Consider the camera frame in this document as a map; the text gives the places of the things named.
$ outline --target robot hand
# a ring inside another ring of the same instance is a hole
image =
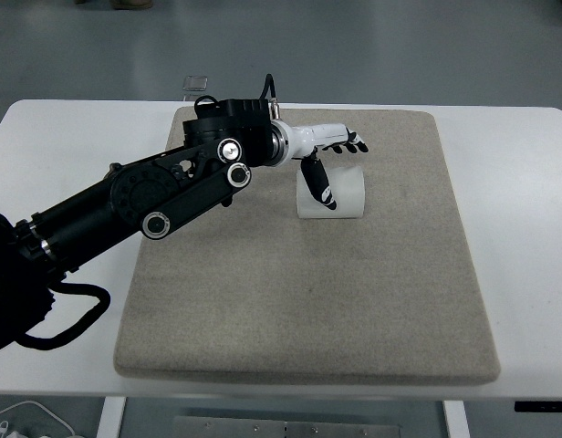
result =
[[[338,207],[329,185],[328,175],[317,157],[318,150],[332,149],[342,153],[342,146],[351,153],[368,152],[362,138],[342,123],[291,127],[281,119],[271,120],[277,142],[286,144],[285,153],[272,165],[281,165],[291,159],[301,160],[301,172],[313,198],[330,210]]]

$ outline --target black robotic arm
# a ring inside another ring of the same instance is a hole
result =
[[[313,160],[315,171],[304,171],[310,190],[335,208],[321,196],[331,198],[331,191],[316,153],[339,144],[350,151],[356,133],[339,124],[289,127],[278,118],[272,84],[267,76],[261,99],[199,98],[198,119],[183,123],[182,147],[126,165],[112,163],[100,182],[33,214],[31,221],[12,226],[0,214],[0,349],[14,341],[54,349],[78,337],[106,311],[110,297],[101,287],[63,283],[67,272],[138,231],[161,239],[219,203],[229,206],[250,183],[252,167]],[[273,120],[265,99],[269,87]],[[211,103],[200,104],[206,100]],[[356,142],[368,150],[358,136]],[[51,309],[51,290],[93,296],[99,303],[54,338],[33,338],[26,333]]]

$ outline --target black cable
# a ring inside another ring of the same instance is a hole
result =
[[[198,105],[200,105],[200,102],[203,102],[205,100],[210,100],[213,104],[218,105],[218,100],[216,100],[212,96],[208,96],[207,94],[204,94],[203,96],[200,96],[198,99],[196,99],[196,101],[193,103],[193,111],[196,114],[198,114]]]
[[[50,289],[60,294],[66,295],[86,295],[99,299],[99,303],[91,310],[89,310],[78,322],[64,330],[62,333],[57,334],[51,339],[34,338],[28,334],[24,334],[16,338],[19,345],[30,349],[57,349],[63,345],[68,344],[84,333],[100,316],[105,313],[110,305],[110,295],[106,289],[94,285],[77,285],[69,283],[57,283],[50,285]]]
[[[273,75],[267,73],[265,77],[265,86],[263,87],[263,92],[261,93],[260,99],[266,98],[266,93],[271,89],[271,98],[275,99],[277,97],[275,93],[275,82],[273,81]]]

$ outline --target gray felt pad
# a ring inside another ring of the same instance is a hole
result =
[[[297,218],[299,163],[254,169],[218,206],[143,240],[115,352],[123,375],[202,381],[480,384],[500,367],[433,117],[284,109],[342,122],[366,154],[361,219]],[[168,147],[182,145],[175,115]]]

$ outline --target white table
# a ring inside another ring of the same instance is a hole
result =
[[[111,162],[162,151],[182,102],[23,100],[0,125],[0,213],[29,218],[97,182]],[[136,235],[69,280],[110,291],[109,311],[49,352],[0,350],[0,392],[562,400],[562,112],[540,108],[286,105],[424,110],[436,119],[502,372],[476,387],[259,386],[126,379],[113,369]],[[32,334],[54,335],[94,304],[57,297]]]

